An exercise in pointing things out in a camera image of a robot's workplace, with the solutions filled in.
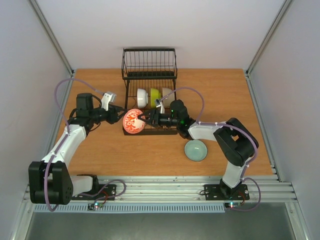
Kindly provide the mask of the cream beige bowl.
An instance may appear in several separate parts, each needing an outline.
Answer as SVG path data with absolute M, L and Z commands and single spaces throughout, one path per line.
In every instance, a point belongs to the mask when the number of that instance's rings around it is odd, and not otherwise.
M 164 97 L 164 99 L 162 100 L 163 105 L 165 108 L 169 108 L 170 104 L 175 100 L 175 94 L 172 93 L 168 96 L 169 93 L 172 92 L 172 89 L 167 88 L 167 87 L 163 87 L 162 88 L 162 96 Z

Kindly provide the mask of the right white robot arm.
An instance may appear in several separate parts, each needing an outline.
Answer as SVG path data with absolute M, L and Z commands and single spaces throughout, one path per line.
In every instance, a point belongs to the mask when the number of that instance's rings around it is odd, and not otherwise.
M 184 139 L 217 142 L 227 159 L 226 170 L 219 182 L 219 191 L 224 199 L 238 193 L 246 169 L 258 155 L 258 141 L 237 118 L 214 123 L 196 121 L 189 116 L 187 107 L 180 99 L 170 104 L 170 113 L 151 109 L 137 118 L 155 128 L 176 127 Z

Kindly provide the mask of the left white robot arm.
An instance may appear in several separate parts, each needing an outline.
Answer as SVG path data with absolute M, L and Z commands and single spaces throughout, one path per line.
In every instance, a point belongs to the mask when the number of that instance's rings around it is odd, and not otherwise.
M 29 194 L 34 204 L 67 205 L 75 196 L 96 199 L 102 187 L 96 175 L 70 176 L 68 167 L 80 144 L 101 123 L 117 123 L 127 112 L 114 105 L 116 94 L 105 92 L 94 107 L 97 96 L 79 93 L 63 134 L 53 149 L 40 161 L 28 167 Z

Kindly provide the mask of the orange patterned white bowl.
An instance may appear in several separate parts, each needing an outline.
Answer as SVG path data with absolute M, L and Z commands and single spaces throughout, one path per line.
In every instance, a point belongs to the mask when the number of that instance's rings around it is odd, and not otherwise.
M 129 134 L 138 134 L 140 133 L 144 127 L 145 122 L 143 120 L 138 119 L 138 116 L 143 112 L 140 109 L 130 109 L 124 115 L 122 120 L 122 126 L 124 130 Z

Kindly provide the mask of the lime green bowl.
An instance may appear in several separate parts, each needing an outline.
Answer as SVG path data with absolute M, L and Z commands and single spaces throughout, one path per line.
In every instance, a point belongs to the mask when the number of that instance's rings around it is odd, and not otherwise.
M 161 93 L 157 88 L 150 89 L 150 107 L 156 108 L 156 99 L 161 98 Z

